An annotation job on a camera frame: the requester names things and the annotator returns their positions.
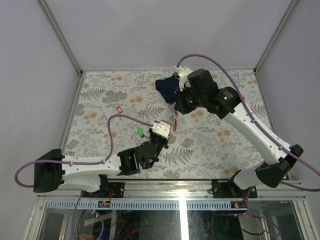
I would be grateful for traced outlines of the steel key holder red handle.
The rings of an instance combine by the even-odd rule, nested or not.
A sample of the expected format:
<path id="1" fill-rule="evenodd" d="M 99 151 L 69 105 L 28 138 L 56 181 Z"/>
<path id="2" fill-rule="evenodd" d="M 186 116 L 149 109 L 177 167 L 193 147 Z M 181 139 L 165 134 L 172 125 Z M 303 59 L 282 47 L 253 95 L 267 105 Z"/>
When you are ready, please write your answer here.
<path id="1" fill-rule="evenodd" d="M 173 132 L 176 132 L 177 127 L 178 127 L 179 112 L 175 110 L 175 104 L 174 103 L 171 105 L 171 108 L 172 108 L 172 117 L 173 117 Z"/>

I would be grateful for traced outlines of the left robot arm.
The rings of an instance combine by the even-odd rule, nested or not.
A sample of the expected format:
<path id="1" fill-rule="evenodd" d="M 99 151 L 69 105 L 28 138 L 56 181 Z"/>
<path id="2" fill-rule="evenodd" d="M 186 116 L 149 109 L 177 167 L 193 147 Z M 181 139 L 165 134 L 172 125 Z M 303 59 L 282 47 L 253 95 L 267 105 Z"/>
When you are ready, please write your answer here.
<path id="1" fill-rule="evenodd" d="M 83 190 L 105 197 L 110 190 L 108 178 L 130 176 L 150 169 L 167 149 L 171 131 L 149 129 L 149 140 L 141 145 L 104 157 L 74 157 L 53 149 L 37 159 L 34 166 L 33 191 L 48 193 L 57 189 Z"/>

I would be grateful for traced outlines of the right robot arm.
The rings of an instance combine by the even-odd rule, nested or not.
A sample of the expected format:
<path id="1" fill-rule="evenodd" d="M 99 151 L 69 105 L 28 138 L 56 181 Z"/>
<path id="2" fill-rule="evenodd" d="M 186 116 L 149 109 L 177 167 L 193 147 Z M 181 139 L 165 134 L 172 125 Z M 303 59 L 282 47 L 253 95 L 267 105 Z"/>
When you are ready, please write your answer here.
<path id="1" fill-rule="evenodd" d="M 263 158 L 262 163 L 238 170 L 228 180 L 229 194 L 237 198 L 256 185 L 276 188 L 292 169 L 296 158 L 302 155 L 302 147 L 280 139 L 248 107 L 244 107 L 234 88 L 219 88 L 208 70 L 178 67 L 174 75 L 179 80 L 175 111 L 186 115 L 197 108 L 205 108 L 236 128 Z"/>

